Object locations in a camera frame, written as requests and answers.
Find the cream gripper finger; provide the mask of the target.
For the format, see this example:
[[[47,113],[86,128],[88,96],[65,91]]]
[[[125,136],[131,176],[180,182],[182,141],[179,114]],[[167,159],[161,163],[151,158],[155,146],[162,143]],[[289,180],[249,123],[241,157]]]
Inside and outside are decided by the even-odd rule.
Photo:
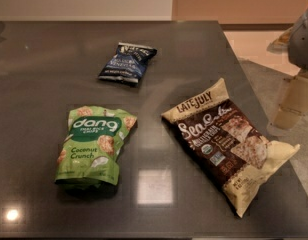
[[[267,131],[273,136],[288,135],[301,118],[300,113],[279,107],[270,118]]]

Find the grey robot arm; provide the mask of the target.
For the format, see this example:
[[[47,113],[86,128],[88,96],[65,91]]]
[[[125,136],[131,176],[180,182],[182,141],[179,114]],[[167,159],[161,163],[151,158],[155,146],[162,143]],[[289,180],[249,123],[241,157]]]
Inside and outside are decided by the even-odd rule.
[[[286,135],[308,112],[308,8],[292,26],[287,53],[289,62],[300,71],[285,80],[278,106],[267,126],[274,136]]]

